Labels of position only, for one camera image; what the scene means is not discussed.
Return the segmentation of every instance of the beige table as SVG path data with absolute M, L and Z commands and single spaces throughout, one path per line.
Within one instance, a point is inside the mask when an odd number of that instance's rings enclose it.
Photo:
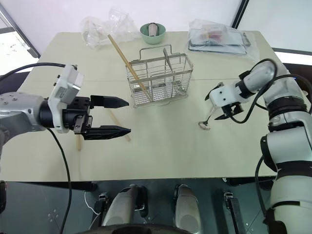
M 253 34 L 260 58 L 281 62 L 259 32 Z M 201 130 L 197 122 L 207 117 L 210 108 L 204 101 L 218 82 L 230 84 L 254 62 L 241 56 L 190 52 L 186 50 L 186 32 L 167 33 L 163 44 L 174 51 L 185 51 L 194 64 L 189 96 L 168 105 L 133 108 L 125 67 L 111 45 L 100 51 L 87 48 L 79 33 L 60 33 L 52 40 L 40 62 L 77 64 L 85 74 L 80 96 L 117 96 L 129 107 L 113 110 L 124 127 L 131 128 L 131 141 L 124 137 L 101 141 L 83 141 L 75 147 L 72 132 L 57 134 L 67 157 L 73 181 L 149 178 L 199 178 L 253 176 L 261 157 L 260 138 L 267 130 L 268 115 L 255 108 L 249 121 L 213 120 L 211 130 Z M 138 58 L 140 48 L 148 47 L 141 39 L 121 43 L 129 60 Z M 159 54 L 155 51 L 145 56 Z M 60 68 L 33 69 L 20 91 L 48 97 Z M 247 111 L 237 115 L 242 119 Z M 91 111 L 94 126 L 114 124 L 107 110 Z M 218 110 L 213 117 L 221 115 Z M 263 165 L 260 175 L 273 175 Z M 3 148 L 0 179 L 6 181 L 66 181 L 59 149 L 47 132 L 27 133 L 10 140 Z

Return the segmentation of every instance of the metal basket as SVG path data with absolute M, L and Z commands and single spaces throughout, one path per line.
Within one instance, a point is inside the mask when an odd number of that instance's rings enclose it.
M 159 47 L 170 47 L 170 69 L 165 57 L 141 60 L 141 51 Z M 140 58 L 130 62 L 139 77 L 136 80 L 127 69 L 134 107 L 150 104 L 161 100 L 172 100 L 187 97 L 193 64 L 186 54 L 172 53 L 171 45 L 161 45 L 143 48 L 139 52 Z

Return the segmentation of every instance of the white wall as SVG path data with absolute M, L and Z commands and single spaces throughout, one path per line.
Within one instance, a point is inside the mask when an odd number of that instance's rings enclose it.
M 42 53 L 58 32 L 79 32 L 90 15 L 106 20 L 112 6 L 130 14 L 136 26 L 158 22 L 167 31 L 188 31 L 193 19 L 231 25 L 241 0 L 0 0 Z
M 239 30 L 260 31 L 271 47 L 312 51 L 311 0 L 250 0 Z

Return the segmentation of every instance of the basket handle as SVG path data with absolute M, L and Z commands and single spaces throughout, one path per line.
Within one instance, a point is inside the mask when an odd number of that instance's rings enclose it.
M 176 54 L 179 54 L 179 53 L 172 53 L 172 47 L 171 47 L 171 44 L 167 44 L 167 45 L 158 45 L 158 46 L 146 47 L 146 48 L 142 48 L 142 49 L 140 49 L 140 52 L 139 52 L 139 54 L 140 54 L 140 58 L 139 58 L 139 59 L 132 60 L 132 61 L 140 61 L 140 60 L 141 60 L 141 58 L 142 58 L 142 54 L 141 54 L 142 50 L 155 49 L 155 48 L 165 47 L 165 46 L 169 46 L 169 47 L 170 47 L 170 54 L 171 54 L 171 55 L 176 55 Z

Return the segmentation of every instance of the bowl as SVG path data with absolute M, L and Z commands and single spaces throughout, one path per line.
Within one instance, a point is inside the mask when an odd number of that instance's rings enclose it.
M 164 36 L 165 36 L 165 32 L 166 32 L 165 26 L 160 24 L 160 23 L 157 23 L 158 28 L 159 28 L 159 35 L 151 37 L 148 35 L 148 25 L 149 25 L 149 23 L 143 25 L 140 28 L 140 32 L 141 32 L 141 35 L 143 37 L 143 40 L 148 44 L 160 43 L 164 39 Z

